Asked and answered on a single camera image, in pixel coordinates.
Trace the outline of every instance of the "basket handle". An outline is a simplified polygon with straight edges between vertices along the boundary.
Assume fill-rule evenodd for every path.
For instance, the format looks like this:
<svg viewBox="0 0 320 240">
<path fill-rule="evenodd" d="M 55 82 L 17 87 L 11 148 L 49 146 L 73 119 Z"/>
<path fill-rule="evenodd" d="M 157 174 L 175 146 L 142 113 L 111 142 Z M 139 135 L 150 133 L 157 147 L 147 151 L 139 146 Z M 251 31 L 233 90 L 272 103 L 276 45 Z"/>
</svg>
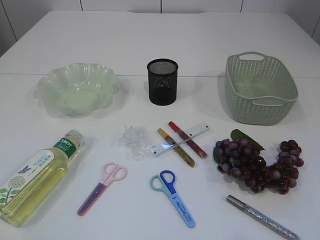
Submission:
<svg viewBox="0 0 320 240">
<path fill-rule="evenodd" d="M 265 96 L 265 97 L 256 98 L 252 100 L 251 103 L 257 106 L 282 107 L 288 102 L 277 97 Z"/>
<path fill-rule="evenodd" d="M 247 51 L 247 52 L 238 54 L 238 55 L 236 55 L 236 56 L 240 59 L 240 57 L 241 57 L 241 56 L 244 56 L 244 55 L 258 55 L 258 56 L 263 57 L 263 59 L 261 59 L 261 60 L 250 60 L 250 61 L 257 61 L 257 62 L 263 61 L 265 58 L 268 57 L 267 55 L 264 55 L 264 54 L 262 54 L 262 53 L 260 53 L 260 52 L 257 52 L 257 51 Z"/>
</svg>

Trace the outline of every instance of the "white table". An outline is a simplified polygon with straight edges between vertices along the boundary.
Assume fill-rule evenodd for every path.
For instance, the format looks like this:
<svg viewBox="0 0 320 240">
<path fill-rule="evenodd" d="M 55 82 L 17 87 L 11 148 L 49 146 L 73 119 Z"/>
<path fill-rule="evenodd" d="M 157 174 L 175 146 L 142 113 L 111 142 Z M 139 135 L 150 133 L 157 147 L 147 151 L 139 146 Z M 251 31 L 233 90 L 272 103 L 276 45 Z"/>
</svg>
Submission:
<svg viewBox="0 0 320 240">
<path fill-rule="evenodd" d="M 301 239 L 317 238 L 320 78 L 295 80 L 299 100 L 280 124 L 254 126 L 228 117 L 223 77 L 180 77 L 177 100 L 165 107 L 149 102 L 146 77 L 121 77 L 120 91 L 111 107 L 79 118 L 54 118 L 47 114 L 33 97 L 41 77 L 0 74 L 0 182 L 34 152 L 53 146 L 69 129 L 84 134 L 86 150 L 26 225 L 14 228 L 0 221 L 1 240 L 283 239 L 227 203 L 229 194 L 293 230 Z M 167 125 L 169 121 L 184 129 L 207 122 L 212 132 L 196 142 L 208 158 L 199 159 L 185 146 L 196 161 L 195 168 L 174 152 L 136 161 L 119 145 L 124 125 L 145 126 L 150 137 L 158 142 L 162 141 L 156 132 L 158 128 L 173 134 Z M 302 146 L 305 160 L 296 188 L 287 195 L 268 190 L 252 195 L 231 182 L 229 176 L 220 174 L 212 161 L 212 146 L 236 128 L 265 147 L 263 156 L 268 164 L 275 161 L 278 143 L 295 139 Z M 79 206 L 99 180 L 101 165 L 110 161 L 127 166 L 127 178 L 111 185 L 85 216 L 77 216 Z M 196 221 L 194 229 L 185 225 L 163 193 L 149 186 L 150 178 L 166 169 L 176 174 L 175 188 Z"/>
<path fill-rule="evenodd" d="M 279 58 L 293 77 L 320 77 L 319 45 L 289 16 L 248 12 L 52 11 L 0 58 L 0 74 L 46 74 L 84 62 L 146 76 L 148 62 L 170 58 L 181 77 L 220 77 L 228 56 L 247 51 Z"/>
</svg>

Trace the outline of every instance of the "grape leaf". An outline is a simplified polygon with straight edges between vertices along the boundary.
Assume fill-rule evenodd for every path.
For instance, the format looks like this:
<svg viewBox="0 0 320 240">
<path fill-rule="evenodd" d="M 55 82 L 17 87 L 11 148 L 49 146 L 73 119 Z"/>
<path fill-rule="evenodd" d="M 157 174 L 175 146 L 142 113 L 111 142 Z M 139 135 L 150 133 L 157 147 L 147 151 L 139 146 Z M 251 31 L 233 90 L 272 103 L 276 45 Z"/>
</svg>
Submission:
<svg viewBox="0 0 320 240">
<path fill-rule="evenodd" d="M 213 160 L 214 160 L 217 164 L 220 164 L 220 159 L 219 159 L 219 156 L 217 155 L 216 148 L 213 149 L 212 156 L 213 156 Z"/>
<path fill-rule="evenodd" d="M 12 192 L 10 192 L 10 194 L 16 195 L 16 194 L 18 194 L 19 192 L 20 192 L 20 190 L 13 190 Z"/>
<path fill-rule="evenodd" d="M 233 130 L 230 134 L 230 137 L 233 141 L 238 141 L 241 138 L 245 138 L 254 148 L 258 149 L 259 151 L 265 150 L 259 143 L 257 143 L 255 140 L 253 140 L 251 137 L 249 137 L 239 129 Z"/>
</svg>

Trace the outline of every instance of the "bottle label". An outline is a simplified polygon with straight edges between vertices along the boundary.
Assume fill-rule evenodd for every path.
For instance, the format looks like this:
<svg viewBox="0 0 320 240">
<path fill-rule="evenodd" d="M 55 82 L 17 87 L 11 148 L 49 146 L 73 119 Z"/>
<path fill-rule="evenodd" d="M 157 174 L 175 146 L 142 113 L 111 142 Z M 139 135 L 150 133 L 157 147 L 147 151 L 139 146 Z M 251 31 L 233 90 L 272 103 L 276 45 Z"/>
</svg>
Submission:
<svg viewBox="0 0 320 240">
<path fill-rule="evenodd" d="M 8 204 L 54 158 L 52 151 L 44 149 L 36 152 L 15 174 L 0 186 L 0 206 Z"/>
<path fill-rule="evenodd" d="M 68 158 L 77 150 L 76 145 L 65 137 L 61 138 L 53 147 L 62 150 Z"/>
</svg>

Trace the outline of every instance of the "crumpled plastic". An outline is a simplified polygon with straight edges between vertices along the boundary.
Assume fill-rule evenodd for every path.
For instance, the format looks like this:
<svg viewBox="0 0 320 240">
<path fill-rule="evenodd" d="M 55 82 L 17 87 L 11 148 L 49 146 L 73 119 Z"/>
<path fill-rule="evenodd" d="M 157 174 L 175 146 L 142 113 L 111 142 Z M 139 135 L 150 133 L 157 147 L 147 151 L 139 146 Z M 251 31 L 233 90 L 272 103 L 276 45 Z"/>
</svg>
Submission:
<svg viewBox="0 0 320 240">
<path fill-rule="evenodd" d="M 120 145 L 130 150 L 133 159 L 143 160 L 151 156 L 150 140 L 144 127 L 124 126 L 123 131 Z"/>
</svg>

